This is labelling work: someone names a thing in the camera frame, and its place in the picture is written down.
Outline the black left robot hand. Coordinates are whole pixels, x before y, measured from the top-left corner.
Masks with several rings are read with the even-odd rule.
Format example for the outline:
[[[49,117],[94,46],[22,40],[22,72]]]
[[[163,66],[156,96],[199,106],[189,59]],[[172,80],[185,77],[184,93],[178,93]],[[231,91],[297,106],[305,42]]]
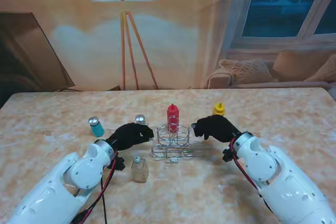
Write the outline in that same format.
[[[153,137],[153,130],[147,125],[128,123],[117,128],[106,142],[114,150],[124,151],[133,145],[146,143]]]

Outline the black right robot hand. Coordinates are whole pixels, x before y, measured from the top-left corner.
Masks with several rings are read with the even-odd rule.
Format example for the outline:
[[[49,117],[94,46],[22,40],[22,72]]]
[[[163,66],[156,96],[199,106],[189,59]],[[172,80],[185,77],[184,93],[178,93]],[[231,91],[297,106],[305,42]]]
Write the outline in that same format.
[[[222,143],[228,143],[242,133],[225,117],[211,115],[197,120],[192,124],[196,137],[203,137],[208,140],[211,136]]]

